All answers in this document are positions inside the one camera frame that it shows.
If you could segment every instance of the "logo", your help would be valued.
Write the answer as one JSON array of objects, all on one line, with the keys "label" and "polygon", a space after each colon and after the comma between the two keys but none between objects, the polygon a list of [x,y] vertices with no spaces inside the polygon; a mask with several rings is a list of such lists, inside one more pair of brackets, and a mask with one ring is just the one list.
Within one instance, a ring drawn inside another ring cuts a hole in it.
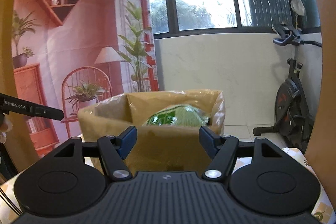
[{"label": "logo", "polygon": [[16,103],[8,102],[7,100],[5,101],[5,104],[9,105],[9,106],[14,106],[14,107],[17,107],[17,108],[22,108],[24,110],[27,110],[27,106],[23,106],[23,105],[19,105],[19,104],[16,104]]},{"label": "logo", "polygon": [[169,179],[171,179],[171,176],[170,175],[163,175],[162,178],[165,179],[165,180],[169,180]]}]

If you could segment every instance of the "mug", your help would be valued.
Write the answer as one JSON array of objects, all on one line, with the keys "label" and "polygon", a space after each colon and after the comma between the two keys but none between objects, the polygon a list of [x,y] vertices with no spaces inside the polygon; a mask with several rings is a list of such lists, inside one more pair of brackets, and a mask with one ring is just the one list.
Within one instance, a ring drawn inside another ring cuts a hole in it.
[{"label": "mug", "polygon": [[52,1],[51,1],[51,5],[52,5],[52,6],[56,6],[56,5],[58,5],[58,0],[52,0]]}]

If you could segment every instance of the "plant pot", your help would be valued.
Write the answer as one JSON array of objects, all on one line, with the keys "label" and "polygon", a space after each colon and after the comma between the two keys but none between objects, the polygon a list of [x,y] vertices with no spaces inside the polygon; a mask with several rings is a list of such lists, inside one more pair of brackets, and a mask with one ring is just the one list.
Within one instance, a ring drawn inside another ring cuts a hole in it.
[{"label": "plant pot", "polygon": [[25,54],[19,54],[17,56],[12,57],[12,59],[14,69],[26,66],[28,61],[28,57]]},{"label": "plant pot", "polygon": [[84,107],[87,107],[87,106],[95,105],[96,103],[97,103],[97,99],[94,98],[94,99],[89,100],[89,101],[79,102],[78,106],[79,106],[79,109],[81,109],[81,108],[84,108]]}]

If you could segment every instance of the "white pot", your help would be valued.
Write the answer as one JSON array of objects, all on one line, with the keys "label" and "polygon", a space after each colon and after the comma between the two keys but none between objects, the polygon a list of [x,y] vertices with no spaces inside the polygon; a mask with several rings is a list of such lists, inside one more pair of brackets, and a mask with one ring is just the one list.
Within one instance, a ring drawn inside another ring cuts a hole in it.
[{"label": "white pot", "polygon": [[89,101],[79,102],[78,106],[79,106],[79,109],[81,109],[83,107],[95,105],[96,103],[97,103],[97,99],[93,98],[92,100],[89,100]]}]

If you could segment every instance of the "lampshade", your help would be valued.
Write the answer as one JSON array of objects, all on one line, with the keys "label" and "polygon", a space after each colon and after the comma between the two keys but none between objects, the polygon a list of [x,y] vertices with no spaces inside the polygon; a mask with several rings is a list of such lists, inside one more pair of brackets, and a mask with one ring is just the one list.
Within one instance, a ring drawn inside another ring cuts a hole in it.
[{"label": "lampshade", "polygon": [[105,47],[100,50],[100,53],[94,62],[95,64],[109,63],[115,61],[125,61],[112,47]]}]

